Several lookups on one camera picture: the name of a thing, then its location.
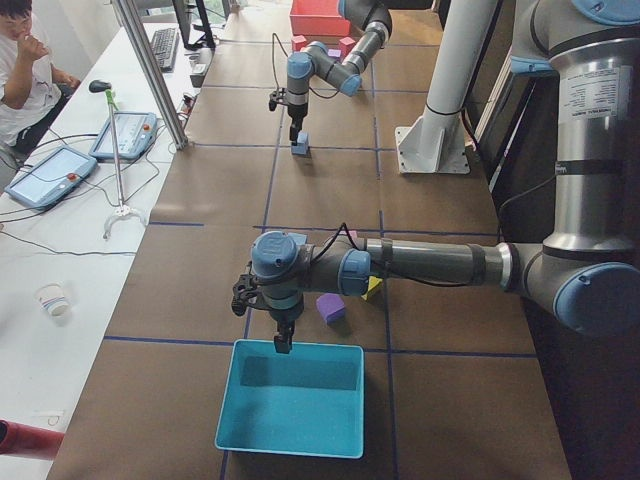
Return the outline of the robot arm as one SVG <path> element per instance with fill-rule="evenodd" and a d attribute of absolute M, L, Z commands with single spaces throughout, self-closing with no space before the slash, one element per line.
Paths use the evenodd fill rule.
<path fill-rule="evenodd" d="M 302 124 L 310 79 L 354 95 L 361 73 L 392 33 L 390 9 L 426 9 L 432 1 L 339 1 L 338 12 L 363 32 L 342 61 L 311 42 L 287 59 L 287 84 L 273 91 L 269 109 L 286 105 L 294 152 L 307 147 Z M 449 153 L 461 137 L 455 116 L 464 110 L 498 1 L 451 1 L 424 113 L 396 130 L 402 173 L 454 173 L 462 160 Z M 322 249 L 306 236 L 260 235 L 233 286 L 232 311 L 268 311 L 277 322 L 276 352 L 292 349 L 303 292 L 365 294 L 370 277 L 404 278 L 437 287 L 499 284 L 588 336 L 608 336 L 639 324 L 639 270 L 627 260 L 633 243 L 622 232 L 623 176 L 628 155 L 634 83 L 639 83 L 639 1 L 516 1 L 511 71 L 559 74 L 557 160 L 554 176 L 514 195 L 498 210 L 497 239 L 506 206 L 555 182 L 553 232 L 542 243 L 494 247 L 351 238 L 343 223 Z"/>
<path fill-rule="evenodd" d="M 320 41 L 310 42 L 287 59 L 287 83 L 280 93 L 291 118 L 289 140 L 297 150 L 308 144 L 302 133 L 308 114 L 310 80 L 318 77 L 339 93 L 355 95 L 362 84 L 362 73 L 392 33 L 389 9 L 381 1 L 339 1 L 336 8 L 340 17 L 362 32 L 344 59 L 331 57 L 328 47 Z"/>

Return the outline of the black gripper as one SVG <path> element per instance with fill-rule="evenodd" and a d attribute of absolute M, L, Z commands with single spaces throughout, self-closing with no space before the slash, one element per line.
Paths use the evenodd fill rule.
<path fill-rule="evenodd" d="M 292 121 L 289 129 L 289 140 L 292 145 L 297 145 L 299 134 L 302 130 L 302 123 L 304 118 L 306 117 L 306 104 L 290 104 L 289 116 Z"/>
<path fill-rule="evenodd" d="M 270 312 L 270 316 L 277 324 L 277 335 L 274 336 L 274 347 L 277 353 L 289 354 L 291 352 L 295 322 L 302 313 L 302 307 L 292 307 L 284 310 L 274 309 Z"/>

